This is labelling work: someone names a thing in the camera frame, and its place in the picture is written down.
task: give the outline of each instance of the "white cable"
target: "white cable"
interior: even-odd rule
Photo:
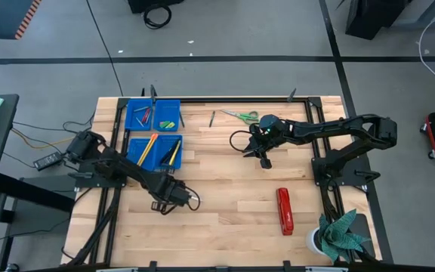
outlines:
[[[434,70],[432,70],[432,68],[430,68],[430,67],[426,64],[426,62],[424,61],[424,59],[422,58],[422,38],[424,37],[424,34],[426,33],[426,31],[427,31],[427,29],[429,28],[429,26],[431,26],[434,22],[435,22],[435,18],[432,19],[432,21],[431,21],[431,22],[426,26],[426,28],[424,28],[424,31],[422,31],[421,38],[419,39],[419,57],[421,58],[421,62],[422,62],[422,64],[424,64],[424,66],[426,66],[426,68],[428,68],[429,71],[435,75]]]

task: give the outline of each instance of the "yellow pencil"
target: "yellow pencil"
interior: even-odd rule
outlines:
[[[172,154],[171,161],[169,161],[170,166],[173,166],[173,164],[174,164],[175,156],[177,155],[177,152],[179,151],[179,147],[180,147],[180,140],[177,142],[177,146],[175,147],[174,154]]]
[[[150,137],[150,141],[147,144],[147,146],[145,147],[145,150],[143,150],[142,155],[140,156],[139,161],[137,162],[137,165],[142,166],[143,161],[145,160],[145,158],[147,157],[147,155],[150,152],[150,149],[152,149],[152,146],[154,145],[154,143],[156,142],[156,139],[159,135],[157,133],[152,134],[152,136]]]

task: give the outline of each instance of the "white pot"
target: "white pot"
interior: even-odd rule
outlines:
[[[321,255],[326,255],[325,253],[323,253],[323,251],[319,250],[318,247],[316,247],[315,245],[315,241],[314,241],[314,237],[315,237],[315,233],[318,231],[319,227],[311,230],[308,234],[307,234],[307,238],[305,239],[305,243],[307,244],[307,248],[316,254],[321,254]]]

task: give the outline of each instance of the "caster wheel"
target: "caster wheel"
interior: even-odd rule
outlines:
[[[17,264],[8,264],[5,272],[20,272],[20,267]]]
[[[429,157],[429,159],[435,159],[435,153],[434,153],[434,151],[430,151],[427,156]]]
[[[423,125],[421,126],[421,128],[419,129],[419,131],[420,131],[421,133],[427,133],[427,124],[423,124]]]

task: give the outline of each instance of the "power adapter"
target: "power adapter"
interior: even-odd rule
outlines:
[[[63,157],[61,156],[61,153],[55,152],[34,161],[33,165],[36,167],[36,170],[41,171],[53,165],[61,164],[62,161],[63,161]]]

